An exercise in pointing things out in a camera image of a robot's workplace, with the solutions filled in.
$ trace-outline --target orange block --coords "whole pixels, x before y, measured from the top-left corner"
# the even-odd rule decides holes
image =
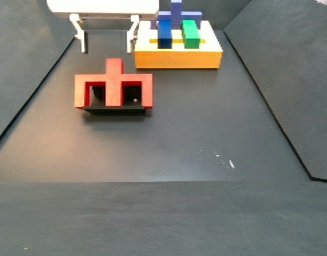
[[[123,60],[106,60],[106,74],[75,75],[75,107],[82,109],[91,105],[91,86],[104,86],[106,107],[123,106],[124,86],[142,87],[142,106],[147,109],[154,105],[152,74],[123,74]]]

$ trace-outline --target red arch block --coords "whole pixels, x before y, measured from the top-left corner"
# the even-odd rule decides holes
[[[75,107],[82,109],[91,105],[90,87],[106,86],[106,107],[123,106],[123,87],[142,86],[142,106],[151,109],[154,105],[152,74],[123,74],[123,60],[106,60],[106,74],[75,75]]]

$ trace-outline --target black wall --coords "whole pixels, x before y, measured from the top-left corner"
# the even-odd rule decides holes
[[[72,38],[46,0],[0,1],[0,135]]]
[[[327,6],[253,0],[225,32],[311,176],[327,179]]]

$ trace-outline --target building blocks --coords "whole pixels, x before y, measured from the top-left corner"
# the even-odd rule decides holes
[[[173,29],[169,49],[161,46],[161,26],[167,21]],[[202,12],[183,12],[182,0],[171,0],[171,11],[161,11],[156,20],[139,23],[134,52],[139,69],[210,69],[221,67],[223,50]]]
[[[171,49],[173,35],[171,35],[171,21],[162,20],[158,27],[158,48]]]
[[[182,35],[186,49],[199,49],[201,46],[201,35],[198,26],[194,20],[182,21]]]
[[[222,47],[209,21],[201,23],[199,49],[186,49],[181,30],[173,30],[171,49],[158,48],[158,30],[150,29],[150,21],[142,21],[135,46],[136,68],[211,69],[221,67]]]
[[[171,0],[171,11],[161,11],[158,18],[151,21],[151,29],[156,29],[156,24],[162,20],[171,20],[173,29],[181,29],[182,20],[195,20],[201,28],[202,12],[182,11],[182,0]]]
[[[91,91],[103,104],[92,104]],[[106,60],[106,74],[75,75],[75,107],[88,112],[152,108],[152,74],[124,74],[123,60]]]

